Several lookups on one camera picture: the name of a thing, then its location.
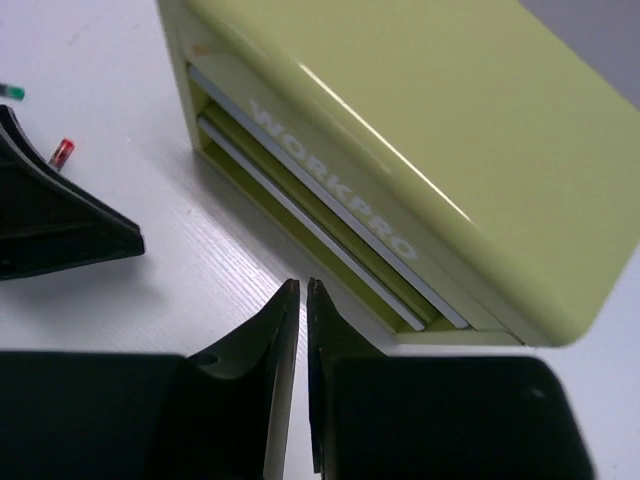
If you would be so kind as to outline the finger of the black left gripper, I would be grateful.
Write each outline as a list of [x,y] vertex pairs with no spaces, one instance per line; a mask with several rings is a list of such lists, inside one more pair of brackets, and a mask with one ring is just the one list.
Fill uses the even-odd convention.
[[1,107],[1,279],[141,256],[139,226],[49,166]]

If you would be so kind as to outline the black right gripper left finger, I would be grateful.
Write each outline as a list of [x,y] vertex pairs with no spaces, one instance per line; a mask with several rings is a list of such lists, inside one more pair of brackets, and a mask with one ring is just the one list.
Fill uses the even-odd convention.
[[300,284],[200,352],[5,351],[5,479],[277,479]]

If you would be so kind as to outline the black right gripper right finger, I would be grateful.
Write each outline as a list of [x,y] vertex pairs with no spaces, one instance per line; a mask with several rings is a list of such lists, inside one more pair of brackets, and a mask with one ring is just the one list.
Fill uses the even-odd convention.
[[307,287],[309,422],[324,479],[591,479],[565,391],[527,356],[396,357]]

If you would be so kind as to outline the red refill pen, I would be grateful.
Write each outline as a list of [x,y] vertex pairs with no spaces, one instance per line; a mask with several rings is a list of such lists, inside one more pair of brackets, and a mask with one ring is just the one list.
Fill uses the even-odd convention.
[[61,170],[66,164],[66,162],[69,160],[74,150],[75,150],[74,142],[67,138],[63,138],[60,141],[55,152],[50,157],[48,161],[48,165],[55,170]]

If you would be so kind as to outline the green metal tool chest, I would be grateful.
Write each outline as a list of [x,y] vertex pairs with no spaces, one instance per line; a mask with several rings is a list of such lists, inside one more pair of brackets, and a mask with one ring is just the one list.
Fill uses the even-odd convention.
[[192,148],[404,344],[581,338],[639,111],[517,1],[162,1]]

